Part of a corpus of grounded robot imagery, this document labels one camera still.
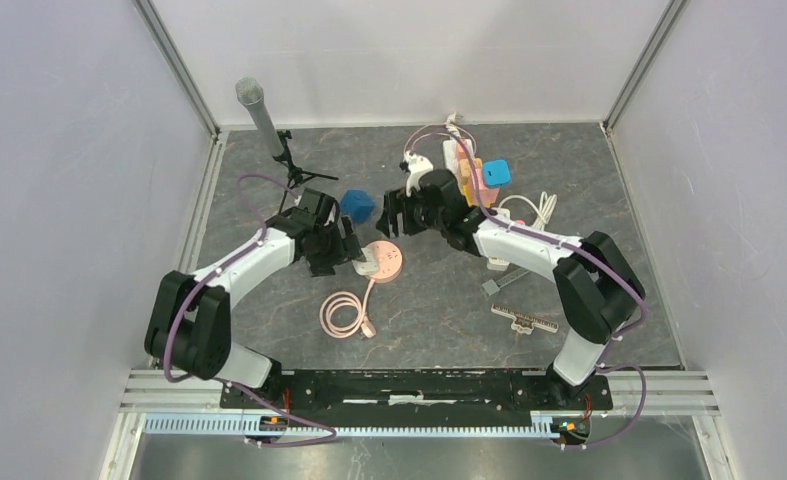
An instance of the white wall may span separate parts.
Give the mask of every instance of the white wall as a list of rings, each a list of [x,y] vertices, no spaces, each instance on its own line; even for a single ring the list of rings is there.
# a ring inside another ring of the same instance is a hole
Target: white wall
[[[155,0],[222,125],[602,120],[667,0]]]
[[[0,2],[0,478],[96,478],[207,135],[130,0]]]
[[[740,473],[787,478],[787,2],[690,2],[616,147]]]

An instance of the black tripod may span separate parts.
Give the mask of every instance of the black tripod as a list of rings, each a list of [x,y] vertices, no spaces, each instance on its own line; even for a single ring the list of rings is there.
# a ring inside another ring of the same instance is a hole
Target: black tripod
[[[290,147],[287,145],[287,140],[293,138],[290,130],[279,130],[278,138],[281,139],[281,145],[284,146],[284,152],[277,156],[272,157],[276,162],[287,167],[287,188],[294,189],[305,183],[310,182],[314,178],[325,178],[327,180],[339,180],[338,177],[333,175],[325,175],[322,173],[309,172],[302,167],[297,167],[293,163],[293,155],[290,153]],[[287,200],[287,192],[281,196],[281,204],[278,206],[278,213],[284,210],[284,202]]]

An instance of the microphone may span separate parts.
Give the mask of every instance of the microphone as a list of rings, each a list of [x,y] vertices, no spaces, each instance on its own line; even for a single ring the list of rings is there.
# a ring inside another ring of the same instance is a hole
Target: microphone
[[[237,81],[234,89],[237,91],[237,100],[246,107],[249,115],[252,116],[252,121],[261,132],[269,154],[276,160],[283,161],[284,143],[278,132],[275,131],[275,125],[272,124],[269,112],[266,111],[266,105],[263,103],[263,88],[254,78],[243,77]]]

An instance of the marble pattern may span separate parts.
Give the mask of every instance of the marble pattern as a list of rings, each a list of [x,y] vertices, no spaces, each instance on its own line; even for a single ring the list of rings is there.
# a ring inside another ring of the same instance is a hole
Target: marble pattern
[[[672,366],[679,357],[652,279],[650,265],[629,211],[625,191],[605,139],[594,124],[471,126],[478,156],[504,158],[513,181],[500,198],[512,193],[532,199],[541,190],[558,194],[548,230],[611,235],[646,286],[652,311],[649,322],[613,348],[609,363],[633,361]],[[366,190],[379,205],[383,193],[404,184],[398,168],[402,145],[412,127],[310,129],[293,132],[296,163],[309,170],[339,175],[309,186],[336,198],[350,188]],[[421,152],[442,164],[439,141],[426,141]],[[283,177],[283,167],[268,156],[257,132],[232,132],[227,141],[211,206],[199,265],[207,265],[246,241],[258,228],[237,196],[236,179],[262,172]],[[249,180],[244,191],[266,215],[281,198],[276,187]],[[533,213],[509,202],[512,215],[527,222]],[[372,225],[358,227],[362,243],[383,238]],[[405,263],[393,283],[373,289],[369,315],[378,335],[335,340],[323,333],[321,302],[338,290],[362,296],[367,281],[350,265],[333,277],[310,278],[307,266],[293,264],[265,280],[233,312],[232,333],[244,345],[282,362],[285,368],[546,367],[567,334],[558,294],[552,283],[535,275],[518,280],[492,301],[560,325],[557,334],[535,330],[521,335],[510,320],[490,312],[481,284],[502,274],[485,268],[485,259],[451,250],[436,232],[393,240]],[[354,310],[337,314],[353,318]]]

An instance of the blue cube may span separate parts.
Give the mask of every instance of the blue cube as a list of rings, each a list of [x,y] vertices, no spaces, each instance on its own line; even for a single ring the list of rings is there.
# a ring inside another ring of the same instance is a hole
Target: blue cube
[[[340,214],[351,218],[354,223],[365,223],[373,210],[375,202],[363,190],[347,190],[340,199]]]
[[[487,188],[504,187],[511,183],[511,170],[505,160],[485,162],[481,167],[482,180]]]

